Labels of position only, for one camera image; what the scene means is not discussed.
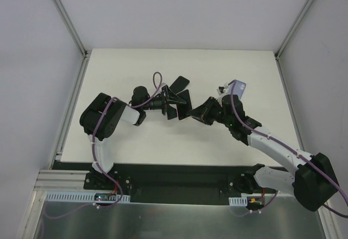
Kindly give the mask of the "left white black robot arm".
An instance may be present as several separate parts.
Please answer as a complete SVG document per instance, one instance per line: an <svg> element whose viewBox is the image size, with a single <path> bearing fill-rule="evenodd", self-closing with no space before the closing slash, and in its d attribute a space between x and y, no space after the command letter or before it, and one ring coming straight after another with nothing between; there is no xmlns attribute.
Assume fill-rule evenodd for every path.
<svg viewBox="0 0 348 239"><path fill-rule="evenodd" d="M85 109L79 120L91 142L92 167L99 172L96 183L104 190L114 186L115 177L109 173L114 160L111 150L105 147L105 141L112 136L119 121L139 126L145 120L148 110L160 110L168 120L174 118L182 120L188 117L187 112L191 109L189 91L174 93L167 85L153 97L144 86L136 87L130 104L100 93Z"/></svg>

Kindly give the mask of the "beige phone with ring holder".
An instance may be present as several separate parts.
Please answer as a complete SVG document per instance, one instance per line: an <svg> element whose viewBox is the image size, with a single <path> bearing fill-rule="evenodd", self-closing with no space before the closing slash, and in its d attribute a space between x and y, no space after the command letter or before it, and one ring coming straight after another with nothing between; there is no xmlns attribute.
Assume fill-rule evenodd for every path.
<svg viewBox="0 0 348 239"><path fill-rule="evenodd" d="M184 90L180 92L177 96L185 100L185 104L177 105L177 117L181 121L189 117L187 112L192 110L192 102L189 90Z"/></svg>

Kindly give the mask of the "teal smartphone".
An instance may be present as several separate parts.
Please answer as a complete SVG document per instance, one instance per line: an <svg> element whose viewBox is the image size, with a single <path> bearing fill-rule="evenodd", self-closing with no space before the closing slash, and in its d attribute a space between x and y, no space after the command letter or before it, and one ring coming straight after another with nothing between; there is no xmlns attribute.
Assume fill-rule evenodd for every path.
<svg viewBox="0 0 348 239"><path fill-rule="evenodd" d="M185 88L189 85L190 80L183 77L183 76L179 76L171 85L170 85L170 90L174 93L174 94L178 94L182 91L185 90Z"/></svg>

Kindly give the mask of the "lavender phone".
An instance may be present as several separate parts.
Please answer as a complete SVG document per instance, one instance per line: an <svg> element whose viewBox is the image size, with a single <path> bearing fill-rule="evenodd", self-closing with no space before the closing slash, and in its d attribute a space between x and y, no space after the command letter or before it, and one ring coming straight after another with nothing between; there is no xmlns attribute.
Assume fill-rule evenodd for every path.
<svg viewBox="0 0 348 239"><path fill-rule="evenodd" d="M230 95L233 93L234 95L237 95L239 100L242 99L243 93L246 89L246 83L239 81L239 80L232 80L228 85L227 85L227 94Z"/></svg>

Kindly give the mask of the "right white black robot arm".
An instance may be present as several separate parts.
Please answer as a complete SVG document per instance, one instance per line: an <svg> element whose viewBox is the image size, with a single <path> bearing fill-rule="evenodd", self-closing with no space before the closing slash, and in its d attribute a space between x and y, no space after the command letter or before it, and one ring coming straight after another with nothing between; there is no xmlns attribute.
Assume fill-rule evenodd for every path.
<svg viewBox="0 0 348 239"><path fill-rule="evenodd" d="M296 150L272 136L260 122L245 114L237 95L226 95L221 102L210 97L188 115L205 125L223 124L236 140L264 153L284 168L280 171L256 164L234 182L236 190L247 194L262 188L285 192L309 211L316 211L339 191L327 156Z"/></svg>

